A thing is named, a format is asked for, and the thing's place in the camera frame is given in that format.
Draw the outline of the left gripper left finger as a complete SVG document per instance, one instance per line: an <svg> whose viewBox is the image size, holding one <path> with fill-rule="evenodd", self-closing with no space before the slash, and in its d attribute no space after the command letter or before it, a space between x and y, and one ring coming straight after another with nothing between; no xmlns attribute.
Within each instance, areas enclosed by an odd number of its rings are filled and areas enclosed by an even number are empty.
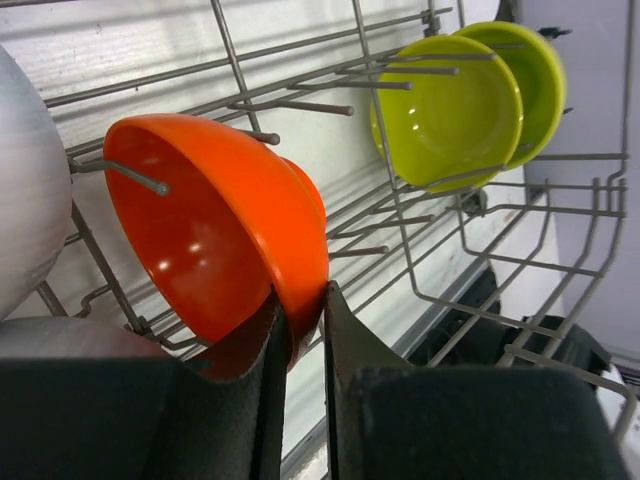
<svg viewBox="0 0 640 480"><path fill-rule="evenodd" d="M1 325L5 479L276 479L288 328L269 294L182 361L71 317Z"/></svg>

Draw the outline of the orange bowl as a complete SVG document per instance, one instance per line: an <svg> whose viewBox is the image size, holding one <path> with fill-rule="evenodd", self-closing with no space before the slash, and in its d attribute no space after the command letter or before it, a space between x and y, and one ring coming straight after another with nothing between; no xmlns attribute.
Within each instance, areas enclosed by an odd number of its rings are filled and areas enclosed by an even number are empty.
<svg viewBox="0 0 640 480"><path fill-rule="evenodd" d="M122 229L183 323L216 343L275 294L298 362L329 280L314 184L249 135L183 114L115 122L103 155L115 163L105 179Z"/></svg>

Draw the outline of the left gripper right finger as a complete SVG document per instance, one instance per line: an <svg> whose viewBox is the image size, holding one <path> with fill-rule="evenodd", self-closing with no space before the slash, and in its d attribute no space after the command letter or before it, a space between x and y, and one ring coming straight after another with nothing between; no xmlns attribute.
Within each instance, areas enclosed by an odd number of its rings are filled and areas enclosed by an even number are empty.
<svg viewBox="0 0 640 480"><path fill-rule="evenodd" d="M333 479L626 479L594 392L549 368L415 366L330 283L324 306Z"/></svg>

